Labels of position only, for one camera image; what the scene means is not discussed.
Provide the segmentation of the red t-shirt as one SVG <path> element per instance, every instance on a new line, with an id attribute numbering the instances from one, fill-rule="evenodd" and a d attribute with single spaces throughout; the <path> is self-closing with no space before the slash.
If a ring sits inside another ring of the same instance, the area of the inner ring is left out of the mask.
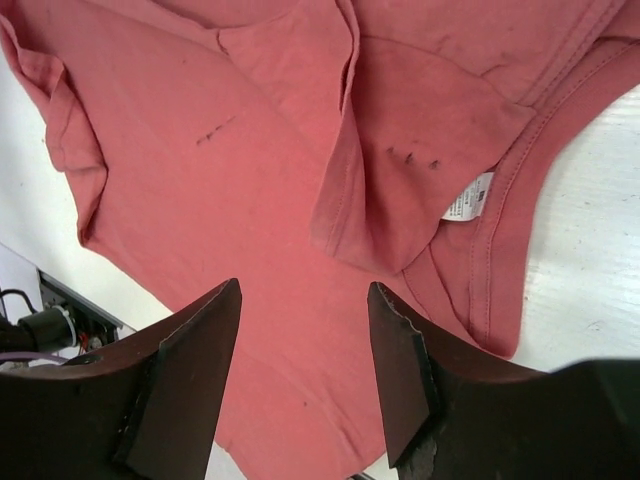
<path id="1" fill-rule="evenodd" d="M 243 291 L 249 479 L 384 451 L 366 297 L 510 358 L 559 151 L 639 81 L 635 1 L 5 1 L 78 239 L 179 310 Z"/>

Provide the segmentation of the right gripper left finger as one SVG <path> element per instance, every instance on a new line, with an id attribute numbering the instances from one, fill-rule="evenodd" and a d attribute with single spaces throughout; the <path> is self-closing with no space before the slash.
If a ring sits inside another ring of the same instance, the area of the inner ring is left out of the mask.
<path id="1" fill-rule="evenodd" d="M 120 341 L 1 376 L 5 479 L 201 479 L 240 322 L 230 279 Z"/>

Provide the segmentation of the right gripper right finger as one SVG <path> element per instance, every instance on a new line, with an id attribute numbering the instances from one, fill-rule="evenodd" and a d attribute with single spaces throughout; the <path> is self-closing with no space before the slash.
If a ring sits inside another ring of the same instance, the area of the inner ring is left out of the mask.
<path id="1" fill-rule="evenodd" d="M 551 373 L 487 353 L 384 284 L 367 298 L 389 465 L 402 479 L 635 479 L 639 363 Z"/>

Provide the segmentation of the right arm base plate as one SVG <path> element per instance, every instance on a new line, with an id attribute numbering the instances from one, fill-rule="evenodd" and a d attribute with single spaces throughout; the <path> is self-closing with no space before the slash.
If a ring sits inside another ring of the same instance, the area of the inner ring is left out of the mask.
<path id="1" fill-rule="evenodd" d="M 40 271 L 38 280 L 44 301 L 41 309 L 22 289 L 1 290 L 2 367 L 29 367 L 38 361 L 60 365 L 67 361 L 60 355 L 65 349 L 75 348 L 83 355 L 130 334 L 124 323 L 54 277 Z M 22 300 L 27 309 L 27 314 L 14 322 L 6 311 L 10 297 Z"/>

